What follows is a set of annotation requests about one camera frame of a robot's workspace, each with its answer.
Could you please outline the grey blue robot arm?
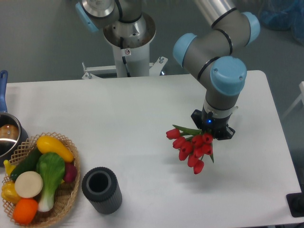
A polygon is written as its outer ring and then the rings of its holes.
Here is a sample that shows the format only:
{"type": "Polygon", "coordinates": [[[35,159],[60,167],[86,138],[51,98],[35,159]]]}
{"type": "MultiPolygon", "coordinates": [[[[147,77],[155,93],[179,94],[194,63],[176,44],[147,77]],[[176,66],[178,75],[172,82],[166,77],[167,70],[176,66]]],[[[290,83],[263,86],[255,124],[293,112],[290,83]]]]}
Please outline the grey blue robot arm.
{"type": "MultiPolygon", "coordinates": [[[[202,110],[191,116],[196,127],[217,140],[227,140],[235,134],[228,121],[247,76],[246,66],[232,53],[258,37],[260,24],[255,15],[239,12],[230,0],[198,0],[196,5],[211,32],[202,38],[184,34],[175,43],[173,56],[206,88],[202,110]]],[[[142,11],[141,1],[80,0],[76,11],[91,32],[103,31],[113,48],[118,77],[151,75],[150,42],[156,27],[142,11]]]]}

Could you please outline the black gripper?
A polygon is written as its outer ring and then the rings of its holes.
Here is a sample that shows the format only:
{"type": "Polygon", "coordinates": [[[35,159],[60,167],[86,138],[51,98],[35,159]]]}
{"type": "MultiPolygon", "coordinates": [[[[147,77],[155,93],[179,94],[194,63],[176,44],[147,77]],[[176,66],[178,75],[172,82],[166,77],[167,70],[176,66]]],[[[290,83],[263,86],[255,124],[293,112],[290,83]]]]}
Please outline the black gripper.
{"type": "Polygon", "coordinates": [[[217,118],[212,112],[207,113],[204,109],[202,111],[196,109],[191,114],[191,118],[198,129],[210,133],[214,139],[229,140],[235,134],[235,130],[228,124],[230,116],[217,118]]]}

